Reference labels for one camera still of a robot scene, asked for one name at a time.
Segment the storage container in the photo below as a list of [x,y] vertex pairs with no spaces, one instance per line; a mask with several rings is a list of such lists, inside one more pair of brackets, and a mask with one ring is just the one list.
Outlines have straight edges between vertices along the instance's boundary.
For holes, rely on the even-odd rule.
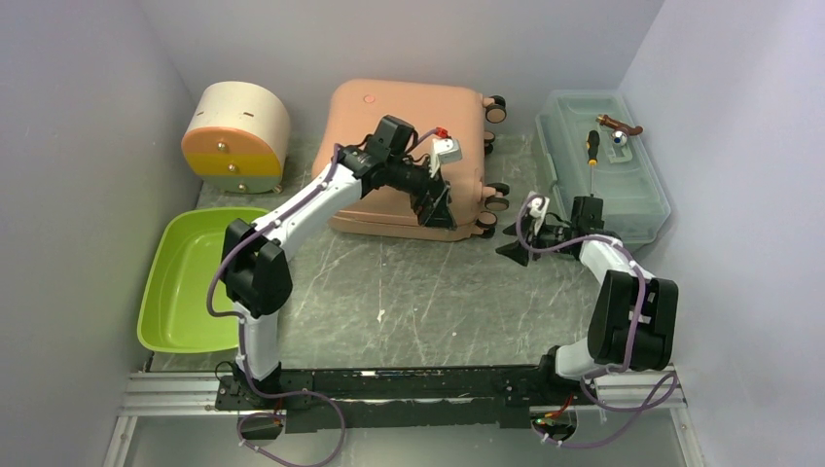
[[656,239],[670,215],[659,178],[650,163],[642,140],[631,136],[625,150],[611,142],[613,129],[600,126],[599,115],[607,114],[630,126],[622,97],[612,91],[554,91],[536,117],[533,152],[537,158],[543,192],[557,195],[563,217],[569,218],[573,198],[591,193],[588,165],[588,133],[600,136],[598,164],[594,168],[592,193],[604,199],[605,229],[619,234],[630,248]]
[[181,149],[192,170],[223,191],[280,192],[289,132],[275,94],[227,81],[203,92]]

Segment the transparent storage box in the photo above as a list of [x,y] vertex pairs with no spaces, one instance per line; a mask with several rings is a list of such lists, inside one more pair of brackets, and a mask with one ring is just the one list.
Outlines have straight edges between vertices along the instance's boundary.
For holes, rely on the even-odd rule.
[[630,126],[628,108],[611,91],[553,91],[536,117],[532,151],[544,192],[558,197],[562,217],[570,217],[573,198],[591,193],[588,133],[600,136],[593,194],[604,199],[605,229],[619,234],[633,250],[656,239],[670,204],[639,136],[628,138],[625,149],[614,146],[613,130],[600,126],[596,117],[607,114]]

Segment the cylindrical container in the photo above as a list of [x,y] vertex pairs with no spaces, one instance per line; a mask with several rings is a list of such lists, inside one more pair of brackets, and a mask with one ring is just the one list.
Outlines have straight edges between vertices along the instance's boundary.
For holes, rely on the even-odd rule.
[[227,81],[203,92],[181,141],[189,167],[236,193],[280,191],[290,120],[275,94]]

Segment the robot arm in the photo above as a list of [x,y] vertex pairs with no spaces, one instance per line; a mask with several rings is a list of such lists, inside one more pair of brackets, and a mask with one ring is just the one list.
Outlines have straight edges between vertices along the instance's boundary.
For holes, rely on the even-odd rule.
[[[628,339],[632,339],[629,368],[636,371],[661,370],[670,361],[679,290],[667,279],[655,277],[629,257],[619,236],[604,230],[603,200],[575,197],[570,222],[545,223],[550,199],[531,194],[524,216],[505,234],[521,234],[528,246],[551,249],[581,261],[601,285],[591,325],[583,339],[552,349],[556,375],[579,379],[625,363]],[[573,242],[576,238],[591,238]],[[496,249],[496,252],[527,266],[538,255],[524,248],[521,241]],[[644,279],[643,294],[638,275]],[[639,318],[633,329],[633,315]]]
[[241,316],[236,379],[245,381],[239,373],[248,370],[256,387],[277,392],[277,312],[292,292],[288,263],[336,212],[372,190],[389,186],[410,194],[411,209],[420,225],[455,229],[448,207],[449,184],[440,161],[441,153],[451,160],[460,159],[460,148],[444,130],[436,134],[432,156],[415,164],[409,154],[419,143],[414,128],[386,116],[361,144],[337,146],[323,172],[282,206],[252,224],[236,220],[229,225],[223,256],[232,258],[221,278],[235,313]]

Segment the white wall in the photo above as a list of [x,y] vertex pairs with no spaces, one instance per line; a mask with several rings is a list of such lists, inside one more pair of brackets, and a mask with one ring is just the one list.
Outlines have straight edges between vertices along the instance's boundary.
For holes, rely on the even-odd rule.
[[710,465],[825,456],[825,5],[666,0],[621,89],[673,206],[674,361]]
[[189,90],[257,83],[318,132],[355,77],[507,98],[496,131],[529,132],[553,89],[614,89],[662,0],[141,0]]
[[0,63],[0,465],[100,465],[194,104],[131,0],[4,0]]

